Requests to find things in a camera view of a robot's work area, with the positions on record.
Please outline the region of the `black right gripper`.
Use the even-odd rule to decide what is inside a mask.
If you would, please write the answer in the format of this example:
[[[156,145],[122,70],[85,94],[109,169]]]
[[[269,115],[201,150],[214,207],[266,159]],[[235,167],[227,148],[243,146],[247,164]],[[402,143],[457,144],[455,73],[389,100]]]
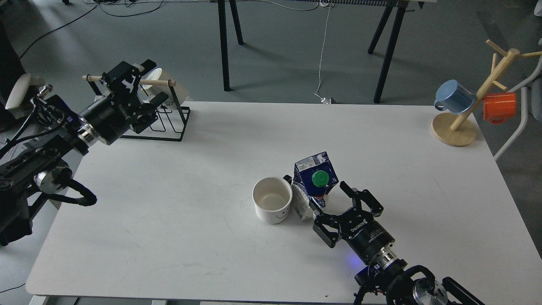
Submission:
[[[394,237],[374,220],[381,216],[384,208],[368,189],[353,189],[345,181],[340,182],[340,188],[352,199],[353,207],[361,210],[361,202],[364,202],[370,212],[347,210],[334,216],[325,213],[314,199],[310,199],[313,230],[329,248],[334,248],[343,239],[365,265],[373,264],[381,249],[395,242]]]

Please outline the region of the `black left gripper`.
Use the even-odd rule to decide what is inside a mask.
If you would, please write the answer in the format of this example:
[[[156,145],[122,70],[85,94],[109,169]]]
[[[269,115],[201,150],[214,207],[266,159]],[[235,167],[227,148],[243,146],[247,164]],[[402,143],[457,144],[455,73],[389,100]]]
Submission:
[[[142,76],[156,67],[150,59],[141,64],[122,61],[103,73],[103,85],[110,93],[97,98],[79,113],[80,120],[89,125],[93,137],[111,145],[127,130],[140,134],[158,119],[158,108],[169,96],[160,92],[148,103],[142,103],[137,94]]]

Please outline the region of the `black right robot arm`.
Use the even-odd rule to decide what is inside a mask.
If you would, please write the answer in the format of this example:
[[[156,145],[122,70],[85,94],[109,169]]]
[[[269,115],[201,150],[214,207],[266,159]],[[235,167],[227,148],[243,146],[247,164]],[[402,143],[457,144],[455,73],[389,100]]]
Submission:
[[[407,268],[393,253],[394,238],[375,220],[383,212],[381,203],[367,190],[340,188],[352,200],[352,207],[335,216],[323,212],[314,200],[313,229],[330,248],[345,240],[365,265],[355,276],[359,290],[354,304],[367,293],[381,293],[388,305],[480,305],[481,301],[451,277],[441,282],[425,266]]]

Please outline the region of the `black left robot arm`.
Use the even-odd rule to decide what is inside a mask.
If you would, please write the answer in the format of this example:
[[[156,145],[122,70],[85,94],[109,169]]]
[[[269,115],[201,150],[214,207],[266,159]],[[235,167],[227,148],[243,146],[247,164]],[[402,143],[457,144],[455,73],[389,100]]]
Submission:
[[[92,206],[96,195],[73,178],[64,161],[70,151],[86,155],[95,142],[113,144],[128,130],[141,133],[154,123],[167,95],[160,93],[144,103],[138,97],[141,79],[156,67],[152,60],[141,64],[120,62],[99,78],[109,90],[79,114],[62,106],[54,95],[31,100],[29,120],[42,114],[52,129],[34,135],[35,142],[1,166],[1,245],[32,234],[33,218],[48,200]]]

